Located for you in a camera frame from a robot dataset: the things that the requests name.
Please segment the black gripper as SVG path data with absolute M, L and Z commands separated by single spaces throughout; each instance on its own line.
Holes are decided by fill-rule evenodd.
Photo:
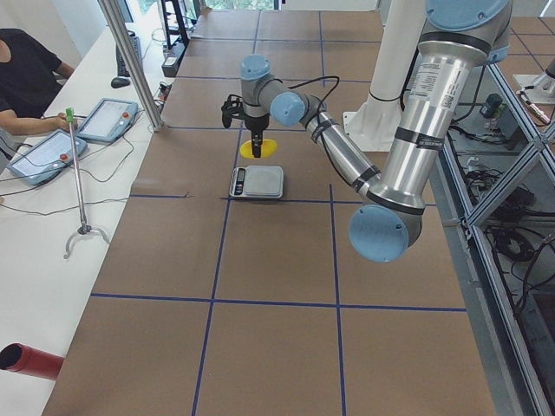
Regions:
M 246 128 L 252 136 L 252 155 L 259 159 L 262 155 L 262 136 L 267 129 L 267 115 L 261 117 L 246 117 Z

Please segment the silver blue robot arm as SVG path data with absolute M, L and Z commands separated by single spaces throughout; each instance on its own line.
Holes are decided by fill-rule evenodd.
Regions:
M 402 256 L 421 234 L 422 192 L 443 148 L 471 70 L 506 56 L 513 5 L 509 1 L 428 1 L 417 48 L 421 64 L 405 102 L 384 167 L 375 166 L 325 110 L 323 102 L 287 88 L 269 60 L 249 55 L 241 64 L 238 116 L 259 153 L 269 120 L 300 124 L 341 178 L 367 204 L 349 223 L 349 240 L 368 260 Z

